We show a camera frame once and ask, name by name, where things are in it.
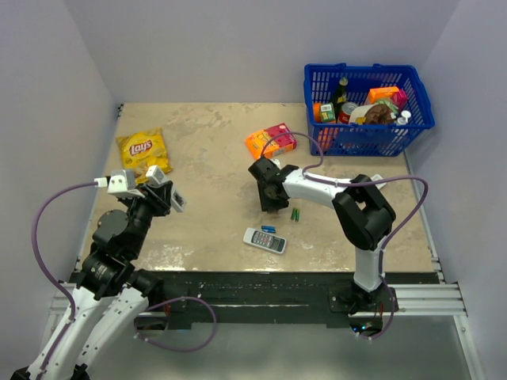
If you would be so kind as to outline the white long remote control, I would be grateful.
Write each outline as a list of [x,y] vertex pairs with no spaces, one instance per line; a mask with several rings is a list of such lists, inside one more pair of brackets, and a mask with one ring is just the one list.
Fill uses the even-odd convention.
[[146,179],[147,186],[165,206],[179,213],[184,211],[186,199],[159,166],[150,166],[146,172]]

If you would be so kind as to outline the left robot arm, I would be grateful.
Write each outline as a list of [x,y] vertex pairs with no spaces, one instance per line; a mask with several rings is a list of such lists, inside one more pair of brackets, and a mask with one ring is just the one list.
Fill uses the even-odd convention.
[[104,213],[93,234],[90,254],[69,291],[48,271],[40,255],[38,222],[32,224],[32,249],[44,275],[67,298],[69,305],[41,353],[14,379],[89,379],[100,355],[115,342],[139,313],[156,310],[164,301],[162,281],[133,265],[155,217],[181,212],[185,201],[171,180],[131,185],[115,174],[89,183],[107,188],[126,210]]

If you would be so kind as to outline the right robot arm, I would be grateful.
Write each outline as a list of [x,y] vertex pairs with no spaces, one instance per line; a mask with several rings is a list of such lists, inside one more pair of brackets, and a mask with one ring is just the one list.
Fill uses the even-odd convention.
[[372,179],[365,175],[352,180],[314,175],[296,165],[279,167],[264,157],[248,171],[257,182],[264,212],[282,210],[291,199],[311,201],[335,211],[344,235],[355,247],[356,260],[351,288],[340,299],[363,311],[377,306],[385,280],[385,245],[396,214]]

